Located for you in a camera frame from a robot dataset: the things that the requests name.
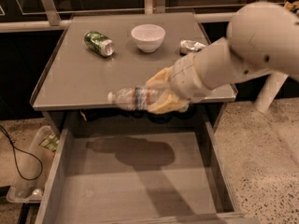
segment gray surface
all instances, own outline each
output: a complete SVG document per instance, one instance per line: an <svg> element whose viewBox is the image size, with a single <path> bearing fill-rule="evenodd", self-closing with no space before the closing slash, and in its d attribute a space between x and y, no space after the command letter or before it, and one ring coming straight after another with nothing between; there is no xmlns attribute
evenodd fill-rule
<svg viewBox="0 0 299 224"><path fill-rule="evenodd" d="M56 223L209 213L194 133L110 136L75 141Z"/></svg>
<svg viewBox="0 0 299 224"><path fill-rule="evenodd" d="M72 133L64 129L36 217L36 224L52 224L55 221L59 211L59 201L61 200L64 189L65 175L73 144L74 137Z"/></svg>
<svg viewBox="0 0 299 224"><path fill-rule="evenodd" d="M163 44L153 53L140 51L131 30L154 23L166 30ZM102 58L87 49L84 35L96 30L109 36L114 55ZM207 44L192 13L75 17L41 87L35 110L63 110L108 107L107 94L124 87L144 84L162 68L180 58L180 39ZM205 102L234 100L230 85L221 87Z"/></svg>

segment open drawer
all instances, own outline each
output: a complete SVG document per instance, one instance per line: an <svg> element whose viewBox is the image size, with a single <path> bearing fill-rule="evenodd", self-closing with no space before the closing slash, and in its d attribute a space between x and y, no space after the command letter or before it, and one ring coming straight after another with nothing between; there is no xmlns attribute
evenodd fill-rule
<svg viewBox="0 0 299 224"><path fill-rule="evenodd" d="M257 223L239 213L204 105L189 117L67 115L36 223Z"/></svg>

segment bottle cap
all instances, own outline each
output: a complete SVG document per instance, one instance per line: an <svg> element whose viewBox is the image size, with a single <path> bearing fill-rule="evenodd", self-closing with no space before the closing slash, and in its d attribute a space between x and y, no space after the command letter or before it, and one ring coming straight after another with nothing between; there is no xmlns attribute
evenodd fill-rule
<svg viewBox="0 0 299 224"><path fill-rule="evenodd" d="M110 56L112 55L114 52L114 44L112 42L112 40L106 40L103 41L102 46L101 46L101 55L102 56Z"/></svg>
<svg viewBox="0 0 299 224"><path fill-rule="evenodd" d="M107 96L108 101L113 104L115 102L115 94L113 92L110 92Z"/></svg>

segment water bottle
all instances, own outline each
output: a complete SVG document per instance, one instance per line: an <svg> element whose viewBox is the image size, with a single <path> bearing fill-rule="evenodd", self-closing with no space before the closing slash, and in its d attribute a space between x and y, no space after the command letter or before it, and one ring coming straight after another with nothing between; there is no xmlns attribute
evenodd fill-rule
<svg viewBox="0 0 299 224"><path fill-rule="evenodd" d="M148 106L155 103L163 92L164 90L148 89L145 86L123 88L115 93L109 93L108 100L124 110L147 110Z"/></svg>

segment black cable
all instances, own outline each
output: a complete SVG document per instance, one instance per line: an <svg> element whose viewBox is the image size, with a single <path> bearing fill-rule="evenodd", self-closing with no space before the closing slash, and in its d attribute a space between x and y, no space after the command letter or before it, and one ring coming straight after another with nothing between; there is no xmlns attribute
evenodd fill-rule
<svg viewBox="0 0 299 224"><path fill-rule="evenodd" d="M24 180L27 180L27 181L32 181L32 180L36 180L38 179L41 174L43 173L43 163L41 162L41 160L34 154L32 153L29 153L29 152L26 152L24 150L21 150L19 149L18 147L15 147L15 145L13 144L8 132L6 131L6 129L0 125L0 131L3 133L3 135L8 139L9 143L11 144L12 146L12 151L13 151L13 157L14 157L14 161L15 161L15 164L16 164L16 168L17 168L17 171L18 171L18 174L20 175L20 177ZM19 152L22 152L22 153L25 153L25 154L28 154L30 156L32 156L33 158L35 158L39 164L40 164L40 172L39 174L36 176L36 177L33 177L33 178L27 178L27 177L24 177L22 174L21 174L21 171L19 169L19 165L18 165L18 161L17 161L17 156L16 156L16 150L18 150Z"/></svg>

